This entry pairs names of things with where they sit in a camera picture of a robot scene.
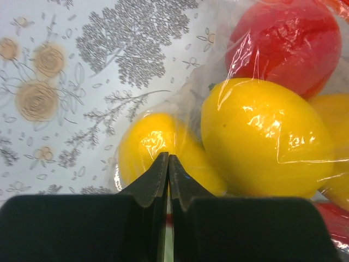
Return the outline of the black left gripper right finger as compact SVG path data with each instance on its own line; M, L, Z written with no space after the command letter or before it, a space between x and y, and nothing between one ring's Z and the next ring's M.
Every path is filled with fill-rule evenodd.
M340 261L302 198L216 197L169 157L175 261Z

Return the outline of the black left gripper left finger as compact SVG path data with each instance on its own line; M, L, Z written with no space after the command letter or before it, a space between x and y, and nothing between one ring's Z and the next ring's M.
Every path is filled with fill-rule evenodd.
M19 195L1 207L1 261L163 261L168 153L116 194Z

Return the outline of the clear zip top bag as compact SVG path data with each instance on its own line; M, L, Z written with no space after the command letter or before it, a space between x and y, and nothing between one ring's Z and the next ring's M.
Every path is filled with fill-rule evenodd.
M178 92L134 117L118 190L163 153L226 197L318 202L348 252L348 1L212 1L214 47Z

